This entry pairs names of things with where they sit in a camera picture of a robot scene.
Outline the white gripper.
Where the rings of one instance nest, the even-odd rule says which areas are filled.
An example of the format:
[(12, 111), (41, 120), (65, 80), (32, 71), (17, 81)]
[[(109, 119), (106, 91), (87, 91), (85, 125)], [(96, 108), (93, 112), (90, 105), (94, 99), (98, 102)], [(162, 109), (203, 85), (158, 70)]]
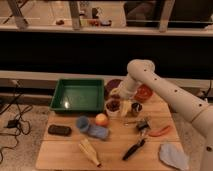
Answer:
[[(127, 75), (118, 86), (118, 94), (122, 99), (131, 98), (138, 88), (139, 84), (130, 75)], [(121, 115), (126, 116), (131, 109), (131, 102), (124, 100), (121, 103)]]

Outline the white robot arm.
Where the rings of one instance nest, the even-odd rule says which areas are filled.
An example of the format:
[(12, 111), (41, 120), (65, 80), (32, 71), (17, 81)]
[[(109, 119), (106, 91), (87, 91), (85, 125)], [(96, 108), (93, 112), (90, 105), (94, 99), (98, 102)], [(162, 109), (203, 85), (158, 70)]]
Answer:
[(118, 87), (119, 96), (130, 99), (145, 84), (188, 121), (205, 139), (200, 171), (213, 171), (213, 105), (159, 77), (151, 60), (131, 60)]

